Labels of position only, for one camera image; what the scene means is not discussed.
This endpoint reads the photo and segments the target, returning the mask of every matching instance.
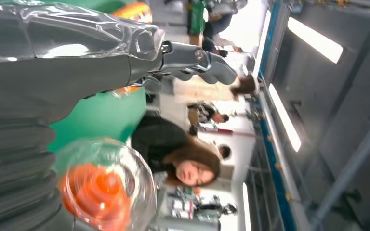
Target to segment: ceiling light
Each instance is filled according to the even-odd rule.
[[[281,99],[278,96],[277,91],[275,87],[273,86],[273,84],[270,84],[269,92],[276,106],[276,110],[281,118],[281,122],[284,126],[284,129],[287,132],[287,136],[289,137],[290,143],[293,146],[293,149],[296,152],[298,152],[301,147],[301,141],[300,141],[299,135],[297,134],[297,131],[294,128],[293,123],[291,122],[289,115],[287,114],[287,111],[284,108],[283,103],[281,102]]]
[[[245,229],[247,231],[251,230],[251,224],[250,224],[248,189],[246,187],[246,183],[243,183],[243,206],[245,211]]]
[[[324,35],[316,32],[308,26],[290,17],[287,27],[298,37],[312,46],[322,55],[333,61],[335,64],[343,53],[343,47]]]
[[[267,11],[266,18],[264,19],[263,23],[262,35],[260,36],[259,48],[257,49],[256,63],[254,65],[252,72],[253,78],[257,78],[259,76],[260,64],[262,62],[264,44],[266,43],[266,37],[267,32],[269,30],[271,16],[272,16],[271,12]]]

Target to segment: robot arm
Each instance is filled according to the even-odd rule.
[[[60,3],[0,4],[0,231],[95,230],[62,207],[47,151],[49,125],[79,100],[131,84],[158,90],[155,74],[235,80],[219,56],[161,46],[159,31]]]

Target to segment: long brown hair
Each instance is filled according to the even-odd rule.
[[[198,142],[194,141],[194,138],[188,138],[188,142],[183,147],[180,147],[170,154],[168,154],[164,159],[163,162],[165,164],[174,164],[181,163],[182,161],[191,160],[198,163],[201,163],[208,167],[208,170],[213,173],[212,180],[205,182],[203,185],[192,185],[191,187],[195,186],[205,186],[214,182],[220,174],[221,171],[221,159],[220,157],[210,150],[209,148],[204,147],[203,145],[198,144]],[[171,186],[189,186],[185,185],[180,181],[175,173],[175,169],[170,170],[167,172],[168,176],[165,181],[166,184]]]

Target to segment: clear plastic dome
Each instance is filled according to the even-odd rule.
[[[152,173],[137,151],[114,139],[81,139],[57,153],[64,206],[104,231],[142,231],[155,215]]]

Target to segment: green panel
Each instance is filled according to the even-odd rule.
[[[112,93],[100,93],[80,100],[67,118],[51,125],[56,131],[56,140],[51,143],[49,150],[57,152],[80,138],[110,137],[126,141],[145,110],[145,89],[122,99]]]
[[[205,29],[205,20],[203,19],[204,10],[204,1],[199,1],[192,4],[190,33],[193,35],[198,35]]]
[[[135,0],[40,0],[43,2],[61,2],[70,5],[93,9],[104,13],[113,13],[128,3]],[[0,0],[0,2],[11,2],[10,0]]]

